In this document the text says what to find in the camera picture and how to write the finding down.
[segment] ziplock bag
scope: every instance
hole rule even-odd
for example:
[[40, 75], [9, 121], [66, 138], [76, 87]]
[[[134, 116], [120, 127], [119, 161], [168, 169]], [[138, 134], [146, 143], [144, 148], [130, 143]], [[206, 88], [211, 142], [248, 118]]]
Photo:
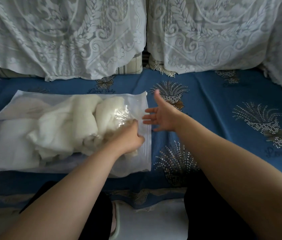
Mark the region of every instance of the ziplock bag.
[[[81, 105], [80, 102], [84, 102], [88, 95], [58, 95], [17, 91], [10, 103], [0, 112], [0, 171], [18, 170], [35, 173], [69, 173], [86, 158], [86, 155], [82, 153], [72, 153], [81, 151], [77, 149], [77, 145], [81, 140], [83, 145], [90, 145], [90, 150], [87, 150], [88, 152], [84, 151], [85, 154], [89, 155], [111, 138], [118, 127], [129, 123], [134, 118], [141, 121], [142, 116], [145, 114], [144, 110], [148, 108], [146, 92], [139, 95], [99, 94], [98, 97], [101, 100], [98, 101], [93, 114], [82, 115], [86, 111], [85, 105], [91, 104], [91, 101]], [[75, 103], [76, 106], [67, 107], [69, 102]], [[113, 103], [122, 103], [122, 105], [114, 106]], [[46, 144], [40, 144], [42, 140], [39, 140], [40, 143], [34, 143], [34, 139], [38, 139], [41, 136], [40, 128], [45, 128], [38, 122], [40, 120], [46, 122], [44, 121], [44, 116], [56, 113], [56, 110], [59, 113], [55, 116], [56, 122], [53, 123], [53, 126], [58, 123], [57, 120], [63, 118], [64, 123], [62, 126], [64, 126], [64, 130], [57, 130], [57, 136], [52, 139], [43, 137], [48, 140]], [[71, 119], [69, 119], [69, 114], [73, 112], [79, 118], [70, 116]], [[97, 130], [97, 133], [95, 133], [93, 129], [87, 133], [86, 130], [80, 129], [84, 128], [84, 126], [86, 126], [86, 129], [93, 128], [90, 124], [84, 125], [81, 123], [82, 125], [78, 126], [78, 123], [83, 121], [80, 118], [82, 116], [84, 118], [87, 116], [96, 118], [95, 122], [99, 121], [100, 124], [98, 128], [106, 125], [102, 128], [102, 133], [99, 132], [100, 130]], [[76, 120], [76, 122], [71, 125], [71, 120]], [[75, 147], [74, 151], [71, 151], [71, 148], [66, 146], [54, 147], [56, 145], [54, 140], [69, 139], [63, 136], [63, 132], [75, 134], [72, 138], [73, 140], [71, 139], [71, 143]], [[151, 170], [151, 126], [139, 122], [138, 133], [145, 137], [144, 144], [137, 152], [120, 157], [114, 164], [110, 176], [125, 177], [131, 173]], [[31, 134], [35, 134], [38, 137], [33, 139]], [[40, 155], [38, 155], [38, 150], [40, 149], [42, 150]], [[43, 160], [45, 155], [49, 158], [49, 155], [54, 155], [53, 152], [59, 152], [58, 150], [65, 151], [63, 157]]]

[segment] blue fabric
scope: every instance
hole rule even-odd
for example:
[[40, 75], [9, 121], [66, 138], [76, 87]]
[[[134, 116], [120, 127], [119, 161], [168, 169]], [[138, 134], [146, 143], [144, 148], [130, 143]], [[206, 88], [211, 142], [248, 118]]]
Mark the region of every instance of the blue fabric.
[[[161, 75], [158, 71], [144, 69], [141, 74], [118, 75], [99, 81], [79, 78], [53, 82], [45, 82], [40, 78], [14, 78], [4, 81], [5, 83], [0, 83], [0, 110], [9, 103], [17, 90], [52, 94], [140, 94], [147, 91], [149, 107], [155, 107], [151, 91], [159, 88], [163, 98], [184, 113], [282, 172], [282, 148], [277, 148], [278, 140], [282, 142], [282, 89], [264, 78], [258, 70], [234, 71], [228, 74], [208, 71], [171, 78]], [[266, 116], [265, 121], [268, 124], [251, 124], [249, 119], [253, 116], [257, 119]], [[267, 126], [272, 126], [273, 130], [264, 129]], [[164, 154], [169, 158], [168, 163], [160, 159]], [[190, 170], [186, 170], [188, 156], [187, 150], [183, 150], [182, 145], [179, 145], [175, 133], [152, 132], [151, 172], [107, 179], [103, 190], [109, 193], [113, 200], [123, 200], [137, 209], [162, 200], [181, 198], [185, 192], [187, 176], [197, 169], [193, 163]], [[170, 173], [164, 173], [163, 169], [168, 169]], [[4, 196], [33, 194], [45, 182], [58, 181], [64, 176], [0, 172], [0, 207], [22, 208], [27, 203], [27, 198], [9, 203]]]

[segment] bed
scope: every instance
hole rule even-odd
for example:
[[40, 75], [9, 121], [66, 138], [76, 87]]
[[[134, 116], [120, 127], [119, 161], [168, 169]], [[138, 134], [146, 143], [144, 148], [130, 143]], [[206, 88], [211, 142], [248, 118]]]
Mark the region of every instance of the bed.
[[[0, 110], [17, 90], [52, 94], [147, 91], [149, 107], [154, 107], [152, 92], [155, 89], [160, 90], [165, 100], [211, 131], [282, 172], [282, 87], [266, 79], [258, 69], [191, 72], [175, 75], [175, 78], [143, 69], [141, 74], [102, 80], [0, 79]], [[182, 198], [188, 176], [199, 170], [195, 161], [187, 160], [191, 157], [175, 133], [152, 132], [152, 170], [109, 178], [103, 190], [112, 200], [124, 201], [135, 209]], [[0, 208], [20, 209], [46, 181], [57, 181], [64, 176], [1, 171]]]

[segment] hand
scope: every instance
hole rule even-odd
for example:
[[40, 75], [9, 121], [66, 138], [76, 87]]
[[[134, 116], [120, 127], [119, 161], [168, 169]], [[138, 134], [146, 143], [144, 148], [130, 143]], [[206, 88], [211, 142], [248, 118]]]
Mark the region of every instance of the hand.
[[143, 124], [159, 125], [154, 131], [174, 131], [179, 121], [179, 117], [183, 114], [173, 105], [166, 102], [161, 96], [159, 90], [155, 90], [154, 99], [158, 104], [156, 108], [148, 108], [145, 110], [147, 114], [142, 117]]
[[144, 137], [138, 134], [138, 121], [134, 119], [131, 123], [119, 127], [107, 144], [121, 156], [141, 147], [144, 140]]

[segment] plastic bag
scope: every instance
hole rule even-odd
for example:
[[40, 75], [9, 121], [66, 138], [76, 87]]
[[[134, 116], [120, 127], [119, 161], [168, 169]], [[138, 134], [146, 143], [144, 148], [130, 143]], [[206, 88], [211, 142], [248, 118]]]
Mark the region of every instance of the plastic bag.
[[[65, 152], [68, 152], [70, 156], [64, 156], [64, 158], [58, 158], [55, 160], [41, 160], [40, 165], [35, 168], [30, 169], [17, 169], [19, 171], [23, 172], [38, 172], [38, 173], [68, 173], [70, 172], [75, 166], [79, 165], [83, 160], [85, 160], [86, 155], [83, 155], [81, 153], [74, 153], [80, 150], [77, 150], [80, 143], [81, 145], [84, 145], [85, 149], [87, 150], [86, 154], [91, 154], [95, 148], [101, 146], [103, 143], [105, 143], [113, 134], [125, 123], [129, 123], [132, 121], [132, 119], [137, 119], [141, 121], [142, 116], [144, 115], [144, 110], [148, 108], [147, 104], [147, 93], [143, 92], [139, 95], [131, 95], [131, 94], [99, 94], [96, 95], [101, 98], [102, 101], [98, 101], [95, 111], [92, 113], [93, 109], [86, 114], [84, 114], [87, 109], [85, 105], [87, 104], [87, 101], [84, 103], [84, 101], [80, 98], [83, 98], [85, 96], [85, 99], [87, 99], [86, 95], [57, 95], [57, 94], [41, 94], [41, 93], [30, 93], [30, 92], [23, 92], [23, 91], [17, 91], [15, 96], [12, 98], [11, 102], [0, 112], [0, 144], [4, 145], [9, 137], [2, 136], [2, 126], [3, 124], [6, 124], [7, 120], [15, 120], [15, 119], [35, 119], [40, 120], [42, 119], [43, 115], [46, 115], [47, 113], [55, 112], [56, 109], [59, 109], [58, 116], [55, 117], [55, 119], [59, 119], [63, 117], [65, 123], [62, 124], [65, 128], [59, 129], [56, 131], [56, 133], [62, 133], [63, 131], [71, 131], [73, 132], [73, 148], [74, 151], [71, 151], [71, 148], [67, 147], [52, 147], [55, 146], [56, 143], [52, 143], [53, 140], [56, 138], [58, 140], [62, 139], [62, 134], [58, 134], [58, 136], [54, 138], [49, 138], [47, 143], [50, 143], [51, 147], [44, 147], [46, 144], [36, 144], [36, 153], [40, 151], [40, 155], [43, 158], [44, 155], [46, 158], [51, 158], [54, 156], [53, 153], [58, 152], [58, 150], [64, 150]], [[65, 104], [67, 103], [76, 103], [79, 104], [77, 107], [72, 107], [73, 110], [75, 108], [81, 113], [76, 113], [78, 118], [75, 118], [74, 116], [69, 116], [70, 113], [73, 113], [74, 111], [69, 109]], [[120, 106], [109, 106], [109, 104], [113, 103], [122, 103]], [[86, 122], [82, 122], [80, 117], [86, 118], [86, 116], [92, 116], [95, 118], [95, 123], [98, 123], [100, 125], [106, 125], [104, 128], [102, 128], [100, 131], [98, 130], [97, 134], [93, 129], [89, 132], [87, 132], [84, 129], [80, 128], [91, 128], [90, 124], [84, 124]], [[23, 124], [20, 124], [21, 131], [19, 134], [17, 134], [18, 138], [21, 137], [31, 137], [32, 132], [37, 132], [38, 128], [33, 129], [28, 133], [27, 128], [23, 128]], [[46, 124], [46, 128], [50, 128], [51, 124]], [[144, 125], [143, 123], [139, 123], [138, 133], [140, 135], [143, 135], [145, 137], [145, 143], [138, 149], [138, 152], [134, 152], [132, 154], [122, 156], [119, 158], [116, 163], [114, 164], [110, 176], [114, 177], [125, 177], [130, 173], [135, 173], [139, 171], [150, 171], [151, 170], [151, 127], [148, 125]], [[13, 168], [8, 168], [7, 163], [9, 161], [14, 160], [13, 155], [29, 155], [29, 153], [26, 153], [24, 151], [9, 151], [10, 155], [9, 158], [3, 158], [2, 160], [6, 160], [6, 162], [0, 162], [0, 171], [2, 170], [9, 170]], [[27, 165], [31, 165], [33, 161], [28, 160]]]

